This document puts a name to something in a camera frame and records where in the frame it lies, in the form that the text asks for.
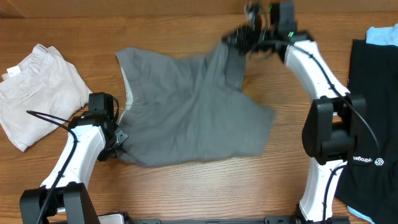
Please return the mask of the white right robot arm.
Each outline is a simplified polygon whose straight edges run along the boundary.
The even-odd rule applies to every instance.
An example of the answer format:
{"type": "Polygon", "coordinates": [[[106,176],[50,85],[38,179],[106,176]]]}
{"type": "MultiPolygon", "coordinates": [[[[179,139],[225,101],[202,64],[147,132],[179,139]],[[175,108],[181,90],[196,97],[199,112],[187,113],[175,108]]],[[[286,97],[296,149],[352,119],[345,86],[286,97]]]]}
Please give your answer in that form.
{"type": "Polygon", "coordinates": [[[276,52],[300,80],[311,101],[302,129],[302,144],[310,157],[307,183],[294,215],[266,216],[265,223],[349,223],[336,217],[333,198],[340,175],[357,149],[365,100],[353,96],[329,69],[318,45],[306,31],[263,31],[249,25],[225,35],[222,41],[239,53],[276,52]]]}

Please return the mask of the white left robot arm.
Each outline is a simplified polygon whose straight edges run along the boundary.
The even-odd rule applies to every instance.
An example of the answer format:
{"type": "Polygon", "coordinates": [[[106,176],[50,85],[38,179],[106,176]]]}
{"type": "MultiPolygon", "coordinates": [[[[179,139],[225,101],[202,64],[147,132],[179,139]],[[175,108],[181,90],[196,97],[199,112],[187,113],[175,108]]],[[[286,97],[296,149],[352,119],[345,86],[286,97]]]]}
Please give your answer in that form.
{"type": "Polygon", "coordinates": [[[67,143],[53,171],[36,189],[25,190],[19,206],[23,223],[48,223],[65,213],[65,223],[130,223],[124,212],[98,215],[87,186],[96,161],[116,155],[128,135],[107,115],[74,117],[67,143]]]}

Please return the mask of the grey shorts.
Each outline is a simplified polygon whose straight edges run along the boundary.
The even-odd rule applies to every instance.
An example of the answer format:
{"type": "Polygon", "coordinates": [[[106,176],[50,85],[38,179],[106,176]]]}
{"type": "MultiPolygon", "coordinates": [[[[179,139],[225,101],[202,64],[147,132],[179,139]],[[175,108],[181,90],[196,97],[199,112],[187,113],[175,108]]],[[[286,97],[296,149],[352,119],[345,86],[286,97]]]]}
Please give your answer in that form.
{"type": "Polygon", "coordinates": [[[176,59],[127,47],[116,56],[127,97],[122,161],[150,167],[262,154],[275,113],[243,93],[246,58],[236,49],[218,43],[176,59]]]}

